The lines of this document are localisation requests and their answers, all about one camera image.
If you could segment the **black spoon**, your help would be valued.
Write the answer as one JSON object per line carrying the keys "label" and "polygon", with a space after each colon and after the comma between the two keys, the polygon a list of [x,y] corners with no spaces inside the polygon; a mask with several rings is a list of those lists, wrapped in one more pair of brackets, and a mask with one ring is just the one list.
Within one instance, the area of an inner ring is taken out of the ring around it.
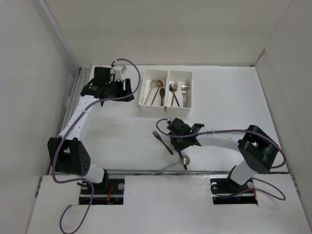
{"label": "black spoon", "polygon": [[[181,151],[178,151],[178,154],[180,156],[180,159],[182,159],[183,155],[182,155]],[[183,165],[183,166],[184,166],[184,170],[187,171],[188,170],[187,165]]]}

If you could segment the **black fork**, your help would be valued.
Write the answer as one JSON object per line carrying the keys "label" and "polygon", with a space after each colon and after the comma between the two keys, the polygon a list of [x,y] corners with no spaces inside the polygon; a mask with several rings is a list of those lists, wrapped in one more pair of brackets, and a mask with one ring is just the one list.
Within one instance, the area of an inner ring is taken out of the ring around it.
{"label": "black fork", "polygon": [[178,102],[178,100],[177,100],[177,98],[175,96],[175,89],[174,89],[172,84],[170,84],[170,86],[169,86],[169,91],[173,94],[172,101],[171,101],[171,106],[173,106],[173,102],[175,100],[177,105],[178,105],[178,107],[180,107],[179,102]]}

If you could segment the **silver fork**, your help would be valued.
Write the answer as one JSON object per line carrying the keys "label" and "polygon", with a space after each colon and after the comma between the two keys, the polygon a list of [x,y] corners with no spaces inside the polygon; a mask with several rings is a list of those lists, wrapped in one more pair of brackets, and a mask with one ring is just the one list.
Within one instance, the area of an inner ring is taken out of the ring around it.
{"label": "silver fork", "polygon": [[189,91],[189,88],[190,88],[190,86],[189,86],[189,82],[186,82],[185,83],[185,91],[186,91],[186,107],[188,107],[188,91]]}
{"label": "silver fork", "polygon": [[183,96],[183,107],[186,108],[187,107],[187,100],[186,100],[187,91],[186,91],[186,87],[185,86],[182,86],[181,94]]}

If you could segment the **copper spoon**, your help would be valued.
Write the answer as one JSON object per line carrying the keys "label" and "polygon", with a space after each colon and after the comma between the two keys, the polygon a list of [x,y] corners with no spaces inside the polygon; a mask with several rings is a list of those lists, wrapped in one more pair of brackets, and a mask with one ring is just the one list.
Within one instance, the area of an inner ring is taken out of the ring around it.
{"label": "copper spoon", "polygon": [[162,88],[162,87],[163,87],[163,81],[162,81],[162,80],[158,80],[158,81],[157,81],[157,90],[156,90],[156,93],[155,93],[155,95],[154,95],[154,97],[153,97],[153,100],[152,100],[152,102],[151,102],[151,105],[153,105],[153,103],[154,103],[154,101],[155,101],[155,98],[156,98],[156,96],[157,96],[157,93],[158,93],[159,89]]}

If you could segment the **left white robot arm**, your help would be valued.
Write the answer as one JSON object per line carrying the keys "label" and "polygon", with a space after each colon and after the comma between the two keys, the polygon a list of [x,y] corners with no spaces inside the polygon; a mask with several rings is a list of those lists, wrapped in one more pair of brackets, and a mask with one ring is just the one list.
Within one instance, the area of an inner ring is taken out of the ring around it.
{"label": "left white robot arm", "polygon": [[134,99],[131,81],[123,77],[125,71],[124,65],[96,66],[93,78],[80,93],[69,122],[57,137],[50,138],[47,143],[54,173],[83,177],[100,194],[109,188],[108,173],[91,162],[83,140],[92,120],[103,107],[104,99],[124,102]]}

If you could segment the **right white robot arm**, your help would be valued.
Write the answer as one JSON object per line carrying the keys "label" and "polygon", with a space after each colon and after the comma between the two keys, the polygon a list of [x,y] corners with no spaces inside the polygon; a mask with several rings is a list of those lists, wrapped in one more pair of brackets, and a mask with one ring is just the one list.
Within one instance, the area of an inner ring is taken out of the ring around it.
{"label": "right white robot arm", "polygon": [[177,117],[167,123],[171,143],[179,152],[190,146],[214,146],[242,155],[243,161],[231,169],[226,179],[226,187],[231,192],[237,192],[257,174],[268,174],[279,152],[276,143],[256,125],[250,125],[245,131],[204,133],[204,124],[191,127]]}

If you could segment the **beige spoon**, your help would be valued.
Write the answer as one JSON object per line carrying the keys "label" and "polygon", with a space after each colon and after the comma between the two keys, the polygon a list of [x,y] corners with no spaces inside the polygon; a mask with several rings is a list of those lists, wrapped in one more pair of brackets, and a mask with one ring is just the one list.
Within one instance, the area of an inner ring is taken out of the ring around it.
{"label": "beige spoon", "polygon": [[157,80],[151,80],[150,86],[149,86],[149,92],[148,92],[147,97],[146,97],[146,99],[145,99],[145,101],[144,101],[144,105],[147,104],[148,99],[149,99],[149,97],[150,97],[150,95],[151,95],[152,90],[153,90],[154,88],[156,88],[157,86],[158,86],[158,81],[157,81]]}

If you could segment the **brown spoon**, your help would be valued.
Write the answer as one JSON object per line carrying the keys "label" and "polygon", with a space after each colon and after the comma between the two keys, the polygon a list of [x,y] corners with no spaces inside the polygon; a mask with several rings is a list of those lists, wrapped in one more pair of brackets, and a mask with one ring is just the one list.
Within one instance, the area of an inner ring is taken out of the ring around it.
{"label": "brown spoon", "polygon": [[163,106],[164,105],[164,97],[165,97],[165,89],[161,88],[159,91],[159,94],[160,94],[160,98],[161,98],[160,106]]}

